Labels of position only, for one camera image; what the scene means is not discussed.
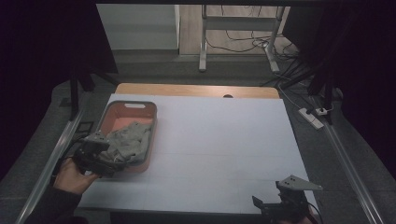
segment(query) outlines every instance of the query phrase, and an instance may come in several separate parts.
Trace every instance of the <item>desk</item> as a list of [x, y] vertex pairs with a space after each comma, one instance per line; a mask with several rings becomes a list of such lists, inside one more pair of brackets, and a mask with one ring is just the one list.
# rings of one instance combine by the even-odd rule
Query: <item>desk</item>
[[276, 180], [307, 179], [275, 89], [120, 84], [115, 100], [157, 105], [150, 166], [96, 180], [80, 208], [257, 215], [252, 195], [280, 203]]

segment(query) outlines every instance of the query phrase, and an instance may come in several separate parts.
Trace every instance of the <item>white power strip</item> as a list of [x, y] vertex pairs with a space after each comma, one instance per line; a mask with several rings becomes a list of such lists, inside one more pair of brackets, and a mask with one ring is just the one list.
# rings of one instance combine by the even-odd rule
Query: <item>white power strip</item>
[[306, 108], [301, 108], [298, 112], [310, 123], [314, 128], [317, 130], [323, 128], [323, 124], [318, 120], [314, 115], [312, 114], [307, 114], [306, 113]]

